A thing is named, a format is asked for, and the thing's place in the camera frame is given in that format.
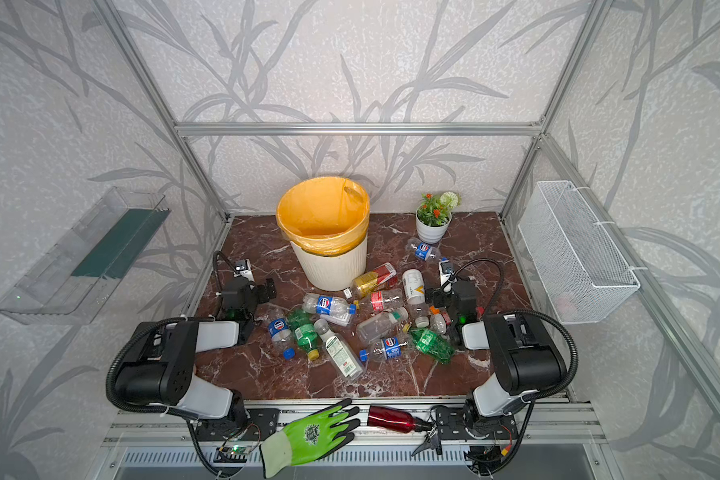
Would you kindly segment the orange label bottle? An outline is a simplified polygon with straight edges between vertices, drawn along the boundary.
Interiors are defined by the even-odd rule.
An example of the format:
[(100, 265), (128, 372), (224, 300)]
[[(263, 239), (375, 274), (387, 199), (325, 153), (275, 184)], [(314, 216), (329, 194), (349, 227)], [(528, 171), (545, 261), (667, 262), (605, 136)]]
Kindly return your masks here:
[(439, 335), (445, 335), (447, 333), (448, 323), (445, 317), (436, 307), (430, 308), (430, 326), (429, 328)]

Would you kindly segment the white label clear bottle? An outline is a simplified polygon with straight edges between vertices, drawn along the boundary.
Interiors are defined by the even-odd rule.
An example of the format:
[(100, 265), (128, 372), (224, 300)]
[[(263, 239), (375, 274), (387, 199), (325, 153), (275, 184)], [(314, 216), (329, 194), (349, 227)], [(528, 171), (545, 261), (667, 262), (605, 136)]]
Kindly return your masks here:
[(429, 310), (422, 273), (417, 269), (406, 270), (402, 274), (402, 282), (407, 309), (413, 325), (417, 329), (428, 328), (430, 324)]

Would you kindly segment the green bottle yellow cap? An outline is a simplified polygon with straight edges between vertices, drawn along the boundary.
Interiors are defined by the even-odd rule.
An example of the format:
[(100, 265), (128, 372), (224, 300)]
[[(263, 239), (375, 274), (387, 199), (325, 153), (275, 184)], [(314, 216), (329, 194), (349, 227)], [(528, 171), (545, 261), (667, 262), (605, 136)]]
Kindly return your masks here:
[(320, 337), (315, 330), (312, 316), (302, 308), (294, 308), (287, 316), (297, 346), (306, 353), (307, 359), (314, 362), (319, 359)]

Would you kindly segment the yellow red label bottle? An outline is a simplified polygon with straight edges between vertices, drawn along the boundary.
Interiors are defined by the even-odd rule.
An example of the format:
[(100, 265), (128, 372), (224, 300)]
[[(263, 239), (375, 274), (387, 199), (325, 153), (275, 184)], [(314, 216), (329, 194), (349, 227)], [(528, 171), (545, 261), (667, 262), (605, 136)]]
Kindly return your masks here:
[(343, 290), (345, 298), (352, 302), (360, 300), (373, 292), (388, 289), (398, 283), (398, 272), (390, 263), (386, 262), (353, 279), (348, 288)]

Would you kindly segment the clear bottle green cap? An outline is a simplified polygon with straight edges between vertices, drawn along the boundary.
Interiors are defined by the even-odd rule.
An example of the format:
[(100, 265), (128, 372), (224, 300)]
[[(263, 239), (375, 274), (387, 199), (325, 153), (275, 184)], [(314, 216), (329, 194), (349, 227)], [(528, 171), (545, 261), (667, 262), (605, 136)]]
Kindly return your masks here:
[(393, 332), (408, 317), (409, 313), (405, 307), (383, 311), (361, 322), (356, 327), (357, 338), (363, 345), (369, 345)]

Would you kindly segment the white green label bottle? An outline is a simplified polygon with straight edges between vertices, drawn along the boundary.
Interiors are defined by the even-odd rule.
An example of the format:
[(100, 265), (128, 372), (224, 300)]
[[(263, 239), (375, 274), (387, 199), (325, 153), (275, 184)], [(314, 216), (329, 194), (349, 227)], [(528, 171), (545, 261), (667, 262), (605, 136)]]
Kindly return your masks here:
[(348, 343), (334, 332), (323, 318), (319, 318), (314, 323), (314, 328), (339, 375), (344, 380), (356, 380), (359, 378), (364, 372), (364, 368)]

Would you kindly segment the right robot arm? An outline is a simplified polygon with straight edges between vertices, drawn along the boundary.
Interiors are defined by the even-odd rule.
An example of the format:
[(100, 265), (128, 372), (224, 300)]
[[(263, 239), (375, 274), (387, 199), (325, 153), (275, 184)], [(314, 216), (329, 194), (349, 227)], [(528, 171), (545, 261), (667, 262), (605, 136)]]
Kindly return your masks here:
[(465, 402), (469, 429), (514, 415), (565, 390), (575, 378), (578, 349), (555, 318), (527, 309), (486, 313), (477, 307), (477, 287), (471, 281), (427, 289), (425, 299), (451, 319), (446, 337), (453, 346), (490, 354), (493, 374)]

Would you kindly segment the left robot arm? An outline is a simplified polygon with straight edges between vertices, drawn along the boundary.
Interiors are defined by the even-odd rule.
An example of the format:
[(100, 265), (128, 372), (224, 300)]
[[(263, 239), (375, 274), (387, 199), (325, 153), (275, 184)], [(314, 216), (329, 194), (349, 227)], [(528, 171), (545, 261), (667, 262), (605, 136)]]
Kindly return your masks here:
[(109, 368), (107, 399), (123, 411), (227, 421), (235, 430), (245, 428), (250, 416), (242, 395), (201, 379), (195, 357), (244, 344), (255, 327), (257, 307), (276, 296), (273, 279), (255, 284), (236, 276), (219, 294), (227, 320), (181, 316), (140, 323)]

